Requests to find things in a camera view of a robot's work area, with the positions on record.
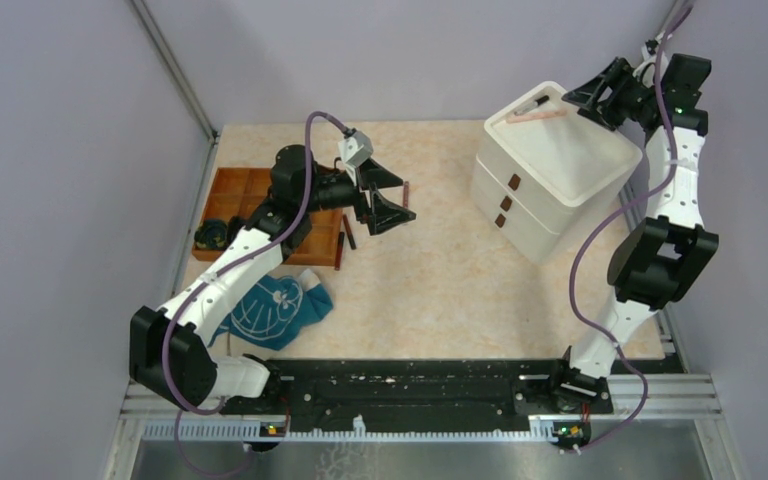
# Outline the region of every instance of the white plastic drawer unit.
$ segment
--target white plastic drawer unit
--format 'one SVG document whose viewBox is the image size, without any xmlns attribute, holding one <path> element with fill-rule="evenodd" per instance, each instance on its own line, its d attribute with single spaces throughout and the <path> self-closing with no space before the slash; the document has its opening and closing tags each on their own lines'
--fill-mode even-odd
<svg viewBox="0 0 768 480">
<path fill-rule="evenodd" d="M 535 263 L 581 241 L 607 214 L 642 157 L 620 133 L 579 116 L 561 100 L 564 93 L 557 83 L 544 82 L 484 122 L 473 171 L 475 204 L 497 226 L 504 223 L 502 233 Z M 549 100 L 534 112 L 566 114 L 507 121 L 544 95 Z"/>
<path fill-rule="evenodd" d="M 499 180 L 479 160 L 473 168 L 470 193 L 481 213 L 529 260 L 540 263 L 551 255 L 560 235 L 551 232 L 510 192 L 500 188 Z"/>
</svg>

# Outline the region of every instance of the lavender wall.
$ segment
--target lavender wall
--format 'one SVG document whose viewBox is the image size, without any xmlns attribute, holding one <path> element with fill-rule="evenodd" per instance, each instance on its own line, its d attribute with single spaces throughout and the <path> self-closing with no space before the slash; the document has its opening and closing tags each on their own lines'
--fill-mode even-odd
<svg viewBox="0 0 768 480">
<path fill-rule="evenodd" d="M 720 251 L 678 304 L 754 478 L 768 478 L 768 2 L 700 0 L 671 49 L 710 58 L 700 207 Z"/>
<path fill-rule="evenodd" d="M 670 0 L 148 0 L 211 120 L 486 118 L 637 55 Z"/>
<path fill-rule="evenodd" d="M 206 141 L 124 1 L 0 1 L 0 480 L 96 478 Z"/>
</svg>

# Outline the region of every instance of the metal pole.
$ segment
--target metal pole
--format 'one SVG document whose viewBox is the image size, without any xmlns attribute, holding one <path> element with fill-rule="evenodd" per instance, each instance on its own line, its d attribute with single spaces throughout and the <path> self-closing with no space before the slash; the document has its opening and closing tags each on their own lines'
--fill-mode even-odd
<svg viewBox="0 0 768 480">
<path fill-rule="evenodd" d="M 673 20 L 673 17 L 676 16 L 676 14 L 685 7 L 685 5 L 693 5 L 696 3 L 696 0 L 675 0 L 673 2 L 672 8 L 670 8 L 669 13 L 667 13 L 666 18 L 664 18 L 664 21 L 661 23 L 661 27 L 656 32 L 656 35 L 661 34 L 664 30 L 666 30 L 667 25 L 670 24 L 670 22 Z"/>
<path fill-rule="evenodd" d="M 204 131 L 205 136 L 210 143 L 213 143 L 218 136 L 216 128 L 210 122 L 207 117 L 207 113 L 204 111 L 204 107 L 201 106 L 198 97 L 196 97 L 193 87 L 190 82 L 187 81 L 187 77 L 184 76 L 184 71 L 181 66 L 178 65 L 178 61 L 175 59 L 175 55 L 172 53 L 172 49 L 163 37 L 163 33 L 160 31 L 157 22 L 151 14 L 151 11 L 146 5 L 144 0 L 127 0 L 134 14 L 140 20 L 140 24 L 143 26 L 146 35 L 151 40 L 152 46 L 155 52 L 160 58 L 160 62 L 169 74 L 172 83 L 181 95 L 182 100 L 187 105 L 190 114 L 198 122 L 199 127 Z"/>
</svg>

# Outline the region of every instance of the blue towel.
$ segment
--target blue towel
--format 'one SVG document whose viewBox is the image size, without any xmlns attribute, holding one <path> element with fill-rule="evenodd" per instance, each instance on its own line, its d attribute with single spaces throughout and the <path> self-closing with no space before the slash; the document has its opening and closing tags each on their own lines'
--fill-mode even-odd
<svg viewBox="0 0 768 480">
<path fill-rule="evenodd" d="M 259 347 L 281 350 L 302 328 L 325 318 L 334 308 L 325 287 L 311 270 L 299 278 L 304 281 L 269 275 L 261 278 L 222 320 L 209 346 L 219 335 L 230 333 Z"/>
</svg>

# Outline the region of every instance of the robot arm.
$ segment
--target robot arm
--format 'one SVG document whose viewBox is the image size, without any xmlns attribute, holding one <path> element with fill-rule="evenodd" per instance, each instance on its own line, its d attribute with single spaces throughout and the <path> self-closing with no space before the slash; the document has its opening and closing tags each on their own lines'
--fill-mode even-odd
<svg viewBox="0 0 768 480">
<path fill-rule="evenodd" d="M 372 144 L 365 135 L 347 130 L 338 144 L 345 171 L 314 163 L 307 212 L 295 230 L 280 244 L 256 257 L 229 267 L 250 252 L 271 244 L 291 225 L 304 191 L 305 147 L 281 149 L 270 171 L 272 185 L 267 198 L 255 209 L 245 226 L 230 231 L 230 245 L 201 277 L 157 310 L 142 307 L 131 319 L 130 375 L 135 381 L 176 405 L 161 362 L 163 338 L 174 313 L 181 311 L 172 332 L 169 369 L 183 398 L 200 405 L 209 396 L 257 398 L 275 372 L 252 357 L 212 359 L 205 347 L 219 324 L 261 277 L 283 263 L 311 230 L 308 213 L 352 207 L 355 217 L 371 235 L 409 222 L 416 215 L 381 195 L 379 188 L 402 185 L 372 158 Z"/>
<path fill-rule="evenodd" d="M 718 236 L 704 230 L 697 201 L 699 156 L 708 115 L 696 109 L 696 103 L 711 64 L 702 58 L 674 55 L 666 68 L 662 86 L 678 147 L 672 155 L 652 84 L 650 67 L 657 42 L 647 43 L 644 62 L 636 69 L 618 58 L 596 78 L 564 96 L 579 107 L 580 115 L 610 130 L 626 119 L 643 127 L 650 190 L 676 164 L 673 180 L 650 201 L 647 218 L 617 248 L 608 267 L 607 280 L 614 288 L 597 322 L 620 346 L 647 318 L 684 297 L 718 245 Z M 567 350 L 554 376 L 552 389 L 559 404 L 598 401 L 599 392 L 607 388 L 605 378 L 615 358 L 616 345 L 591 329 Z"/>
<path fill-rule="evenodd" d="M 614 334 L 620 345 L 628 342 L 635 330 L 655 310 L 684 296 L 692 279 L 710 259 L 709 255 L 693 258 L 702 252 L 700 249 L 707 249 L 711 255 L 716 249 L 715 240 L 713 250 L 710 243 L 705 243 L 711 234 L 702 230 L 702 217 L 696 196 L 698 160 L 705 138 L 684 128 L 676 128 L 674 132 L 676 143 L 681 149 L 675 177 L 667 188 L 650 201 L 647 218 L 620 245 L 608 267 L 608 282 L 616 290 L 609 294 L 599 313 L 598 322 Z M 666 137 L 664 127 L 660 127 L 646 145 L 651 172 L 650 189 L 659 185 L 670 169 L 669 142 Z M 670 246 L 681 251 L 692 248 L 695 254 L 683 260 L 687 262 L 683 268 L 671 269 L 673 262 L 682 260 L 678 251 L 671 253 Z M 570 366 L 589 377 L 607 377 L 611 373 L 616 354 L 611 341 L 601 332 L 591 329 L 581 341 L 572 346 Z"/>
</svg>

